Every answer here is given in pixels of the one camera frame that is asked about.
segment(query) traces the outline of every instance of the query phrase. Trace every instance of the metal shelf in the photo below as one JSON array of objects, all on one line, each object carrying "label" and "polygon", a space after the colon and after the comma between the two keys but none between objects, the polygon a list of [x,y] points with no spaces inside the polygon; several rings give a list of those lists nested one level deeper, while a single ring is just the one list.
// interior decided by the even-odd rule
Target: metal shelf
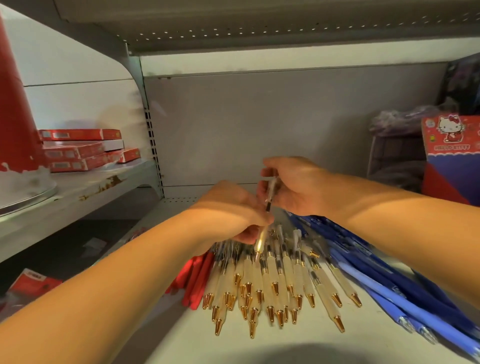
[{"label": "metal shelf", "polygon": [[116,56],[122,53],[122,42],[128,44],[131,54],[144,55],[480,35],[477,0],[2,2],[61,32],[69,32],[67,35],[81,42],[91,43],[102,53]]},{"label": "metal shelf", "polygon": [[52,174],[58,193],[0,217],[0,261],[48,237],[134,188],[150,185],[161,197],[155,163],[132,161],[115,170]]},{"label": "metal shelf", "polygon": [[[196,198],[167,198],[127,233],[111,250],[121,247],[139,228],[156,224],[188,208]],[[277,221],[289,222],[279,210]],[[411,270],[398,261],[388,263]],[[438,363],[467,364],[470,361],[443,345],[431,345],[418,334],[410,334],[394,323],[362,288],[356,286],[363,307],[357,308],[337,286],[344,306],[340,309],[346,332],[341,334],[327,317],[318,296],[316,308],[305,301],[298,324],[291,321],[283,329],[271,327],[265,313],[259,317],[254,340],[238,308],[227,313],[219,337],[214,335],[211,311],[191,311],[180,305],[183,292],[164,295],[142,326],[125,344],[114,364],[147,361],[156,363]]]}]

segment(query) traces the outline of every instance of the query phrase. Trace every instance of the rust stain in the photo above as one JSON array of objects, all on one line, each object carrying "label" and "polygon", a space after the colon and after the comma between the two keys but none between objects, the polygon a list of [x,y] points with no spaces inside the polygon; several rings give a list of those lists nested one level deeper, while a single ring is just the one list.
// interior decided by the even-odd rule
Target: rust stain
[{"label": "rust stain", "polygon": [[88,198],[96,195],[96,194],[100,194],[102,193],[103,191],[106,191],[108,190],[109,188],[112,188],[112,187],[115,187],[117,184],[120,184],[122,183],[123,181],[118,177],[118,176],[111,176],[111,177],[108,177],[107,178],[108,182],[103,185],[103,186],[99,186],[98,187],[98,190],[95,191],[94,193],[92,194],[85,194],[83,196],[80,196],[78,199],[80,201],[86,201]]}]

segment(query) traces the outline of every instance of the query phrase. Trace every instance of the barcode label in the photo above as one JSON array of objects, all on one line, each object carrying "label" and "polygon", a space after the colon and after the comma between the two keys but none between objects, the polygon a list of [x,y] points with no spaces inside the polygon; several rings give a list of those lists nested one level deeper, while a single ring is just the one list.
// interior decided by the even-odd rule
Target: barcode label
[{"label": "barcode label", "polygon": [[65,138],[70,138],[70,134],[56,132],[56,133],[53,133],[53,137],[57,139],[62,139],[62,138],[65,139]]},{"label": "barcode label", "polygon": [[59,150],[47,150],[45,151],[45,155],[48,158],[61,158],[63,156],[63,153]]},{"label": "barcode label", "polygon": [[70,163],[69,162],[57,162],[57,163],[52,163],[53,168],[70,168]]}]

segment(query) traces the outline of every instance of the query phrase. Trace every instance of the hello kitty box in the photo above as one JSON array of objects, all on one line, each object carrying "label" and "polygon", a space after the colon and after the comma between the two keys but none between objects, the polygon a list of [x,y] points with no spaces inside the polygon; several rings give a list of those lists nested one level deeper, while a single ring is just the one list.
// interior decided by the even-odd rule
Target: hello kitty box
[{"label": "hello kitty box", "polygon": [[427,166],[422,193],[480,206],[480,116],[422,120]]}]

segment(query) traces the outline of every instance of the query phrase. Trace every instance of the forearm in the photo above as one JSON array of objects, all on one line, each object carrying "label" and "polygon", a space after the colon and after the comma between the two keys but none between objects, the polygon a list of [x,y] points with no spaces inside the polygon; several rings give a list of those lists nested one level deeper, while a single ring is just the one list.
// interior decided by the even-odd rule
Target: forearm
[{"label": "forearm", "polygon": [[480,208],[334,175],[331,219],[480,307]]},{"label": "forearm", "polygon": [[0,325],[4,361],[113,360],[201,239],[185,220],[177,215],[152,228],[7,319]]}]

